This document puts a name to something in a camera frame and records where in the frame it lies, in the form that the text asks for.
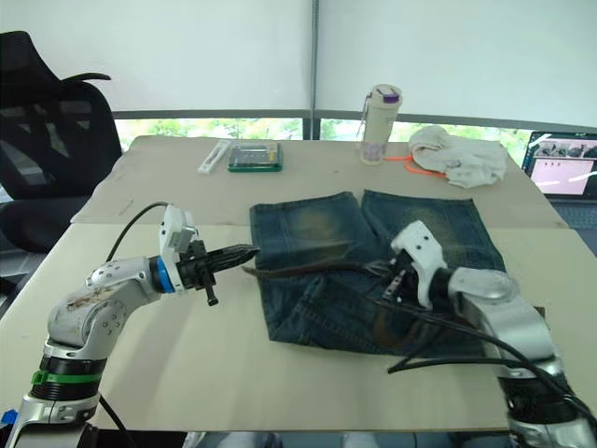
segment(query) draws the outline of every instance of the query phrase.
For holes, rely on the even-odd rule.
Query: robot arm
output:
[[[104,366],[129,316],[164,293],[184,294],[192,287],[205,289],[208,303],[216,304],[214,273],[245,263],[257,251],[233,245],[207,252],[190,214],[169,205],[160,225],[159,256],[108,261],[51,311],[39,371],[7,448],[17,446],[23,430],[35,424],[82,427],[95,413]],[[63,446],[69,434],[78,440],[79,432],[67,427],[44,437],[59,438]]]
[[[556,384],[568,389],[545,320],[506,274],[447,269],[441,246],[421,221],[408,225],[392,242],[392,248],[396,252],[391,262],[396,277],[384,292],[387,300],[411,299],[427,310],[458,315],[481,332],[517,349]],[[416,287],[408,281],[408,273],[416,277]],[[487,343],[485,351],[488,357],[517,360],[493,344]],[[587,419],[531,371],[500,365],[495,373],[506,397],[508,425],[518,446],[597,448]]]

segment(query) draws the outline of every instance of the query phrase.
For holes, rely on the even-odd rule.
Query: orange cord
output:
[[[412,156],[400,156],[400,157],[384,157],[385,161],[403,161],[404,162],[404,169],[410,171],[411,173],[415,173],[416,175],[432,175],[433,177],[445,178],[446,175],[443,173],[438,173],[436,171],[427,171],[427,170],[420,170],[418,168],[414,168],[411,163],[414,162]]]

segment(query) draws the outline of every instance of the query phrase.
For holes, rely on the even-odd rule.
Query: plastic container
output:
[[[365,132],[359,143],[361,162],[367,165],[382,163],[398,108],[402,105],[402,91],[389,84],[378,84],[365,100]]]

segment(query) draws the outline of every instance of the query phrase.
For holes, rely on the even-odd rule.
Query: denim jeans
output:
[[[261,248],[260,270],[324,261],[368,263],[394,256],[392,239],[420,219],[444,249],[451,267],[497,269],[504,262],[472,201],[401,197],[365,191],[362,208],[352,193],[251,208],[253,243]],[[406,314],[366,300],[375,278],[364,273],[306,273],[260,279],[270,339],[361,353],[405,355],[421,340]],[[382,287],[374,289],[380,294]],[[448,332],[423,356],[479,356],[478,341]]]

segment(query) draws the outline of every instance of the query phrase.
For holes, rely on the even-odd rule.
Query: white cloth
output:
[[[492,184],[506,173],[507,151],[499,142],[456,137],[437,125],[414,133],[409,151],[425,170],[445,173],[464,189]]]

